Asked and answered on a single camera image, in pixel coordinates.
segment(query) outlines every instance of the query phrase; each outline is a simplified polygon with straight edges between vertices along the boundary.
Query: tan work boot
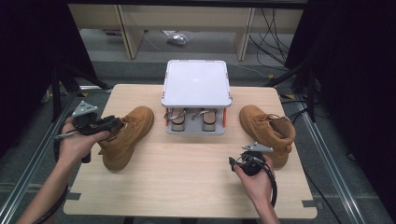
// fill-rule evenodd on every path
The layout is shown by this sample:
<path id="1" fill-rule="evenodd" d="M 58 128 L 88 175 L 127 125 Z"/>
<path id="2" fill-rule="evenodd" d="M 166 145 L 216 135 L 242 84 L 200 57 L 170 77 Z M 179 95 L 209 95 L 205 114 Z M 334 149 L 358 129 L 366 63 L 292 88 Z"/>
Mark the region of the tan work boot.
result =
<path id="1" fill-rule="evenodd" d="M 152 127 L 154 113 L 146 106 L 138 106 L 127 116 L 120 119 L 124 124 L 113 137 L 98 142 L 101 146 L 99 155 L 103 155 L 103 163 L 109 170 L 122 170 L 134 153 L 134 147 Z"/>
<path id="2" fill-rule="evenodd" d="M 264 153 L 273 160 L 274 168 L 278 169 L 286 164 L 291 152 L 291 143 L 296 137 L 289 119 L 267 115 L 255 105 L 246 105 L 239 112 L 239 121 L 251 138 L 274 150 Z"/>

